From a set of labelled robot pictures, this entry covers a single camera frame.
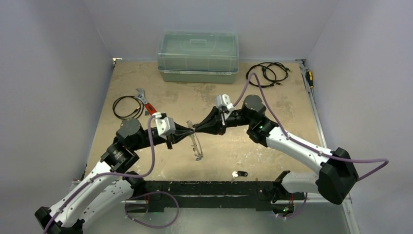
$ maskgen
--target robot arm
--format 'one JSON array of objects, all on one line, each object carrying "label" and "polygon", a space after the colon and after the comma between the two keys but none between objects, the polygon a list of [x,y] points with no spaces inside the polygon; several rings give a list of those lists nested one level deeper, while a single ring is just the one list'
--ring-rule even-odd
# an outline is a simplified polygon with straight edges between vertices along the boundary
[{"label": "robot arm", "polygon": [[[281,190],[288,193],[319,193],[334,204],[341,204],[351,188],[358,181],[358,174],[353,163],[330,159],[322,154],[350,159],[342,148],[333,151],[314,145],[287,132],[291,141],[283,133],[278,123],[265,116],[266,107],[257,95],[248,95],[240,110],[232,109],[227,95],[216,98],[216,106],[199,124],[194,125],[195,132],[223,135],[227,127],[248,125],[247,134],[255,143],[279,150],[309,167],[315,174],[297,174],[284,172],[278,178]],[[319,150],[319,153],[303,145]]]},{"label": "robot arm", "polygon": [[176,124],[166,114],[154,113],[153,118],[156,128],[147,130],[142,128],[137,119],[122,122],[113,144],[78,186],[50,208],[41,207],[36,211],[35,216],[43,229],[49,224],[48,233],[77,233],[83,223],[91,223],[113,205],[130,198],[139,179],[116,180],[139,159],[134,151],[150,146],[148,131],[154,145],[166,143],[168,149],[194,132],[193,129]]}]

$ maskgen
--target wooden table surface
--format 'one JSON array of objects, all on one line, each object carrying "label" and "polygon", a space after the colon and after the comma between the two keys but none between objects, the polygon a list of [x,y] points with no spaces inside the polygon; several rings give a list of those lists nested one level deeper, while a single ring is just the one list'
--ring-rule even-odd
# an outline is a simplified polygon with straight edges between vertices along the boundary
[{"label": "wooden table surface", "polygon": [[[145,89],[147,100],[159,112],[165,112],[176,123],[186,126],[186,121],[198,123],[203,120],[214,106],[218,94],[228,94],[234,103],[245,84],[245,74],[256,63],[241,63],[240,72],[234,84],[214,83],[176,83],[164,82],[157,70],[156,62],[121,61],[116,64],[112,80],[96,129],[86,174],[100,160],[101,155],[112,143],[121,120],[112,112],[113,102],[120,96],[136,95],[136,88]],[[300,67],[297,63],[284,63],[293,72],[282,85],[264,89],[265,96],[283,126],[291,133],[320,144],[318,130]],[[278,77],[283,71],[274,68]],[[254,69],[263,84],[267,84],[262,72]],[[249,86],[245,93],[260,95],[257,87]],[[123,100],[117,111],[129,114],[136,108],[133,100]],[[149,116],[142,115],[139,120],[146,128]],[[210,180],[226,181],[232,179],[233,171],[246,171],[248,177],[237,180],[274,180],[284,170],[309,172],[310,169],[274,149],[254,143],[246,134],[247,126],[228,128],[223,136],[197,134],[204,158],[196,157],[189,137],[173,145],[168,150],[165,144],[155,147],[155,168],[146,180]],[[146,173],[150,167],[150,148],[136,151],[140,159],[130,168],[139,174]]]}]

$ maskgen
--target black plastic cover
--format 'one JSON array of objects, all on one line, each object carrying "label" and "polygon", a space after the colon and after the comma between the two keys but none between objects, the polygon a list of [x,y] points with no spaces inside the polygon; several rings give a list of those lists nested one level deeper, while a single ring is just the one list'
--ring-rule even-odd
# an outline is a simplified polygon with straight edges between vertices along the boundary
[{"label": "black plastic cover", "polygon": [[[342,148],[337,148],[333,156],[350,159],[349,153]],[[353,163],[329,159],[322,166],[316,184],[325,199],[339,205],[357,181],[358,173]]]},{"label": "black plastic cover", "polygon": [[[39,224],[41,225],[42,229],[44,229],[51,219],[50,216],[50,209],[48,207],[40,207],[36,212],[35,212],[35,217],[38,220]],[[70,228],[65,228],[62,227],[61,222],[55,222],[53,221],[52,224],[50,225],[47,233],[48,234],[83,234],[82,226],[85,221],[82,220],[77,220],[77,222]]]}]

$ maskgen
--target white backdrop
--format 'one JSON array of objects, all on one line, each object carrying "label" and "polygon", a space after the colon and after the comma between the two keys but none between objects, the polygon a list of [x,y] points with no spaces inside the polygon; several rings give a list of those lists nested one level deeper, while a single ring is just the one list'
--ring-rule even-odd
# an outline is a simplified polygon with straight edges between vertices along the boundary
[{"label": "white backdrop", "polygon": [[329,147],[390,160],[351,192],[366,234],[413,233],[412,12],[410,0],[340,0],[307,61]]},{"label": "white backdrop", "polygon": [[234,31],[241,59],[303,59],[338,0],[84,0],[113,57],[156,59],[165,30]]},{"label": "white backdrop", "polygon": [[41,233],[82,175],[112,62],[82,0],[0,1],[1,233]]}]

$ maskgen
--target wrench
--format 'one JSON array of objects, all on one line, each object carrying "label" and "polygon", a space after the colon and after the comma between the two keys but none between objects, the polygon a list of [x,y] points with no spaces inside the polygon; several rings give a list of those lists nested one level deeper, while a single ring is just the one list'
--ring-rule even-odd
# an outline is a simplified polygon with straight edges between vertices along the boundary
[{"label": "wrench", "polygon": [[143,102],[150,115],[156,113],[157,111],[155,110],[155,108],[145,98],[145,90],[141,88],[137,88],[136,90],[138,91],[138,94],[135,96],[135,99],[141,100]]}]

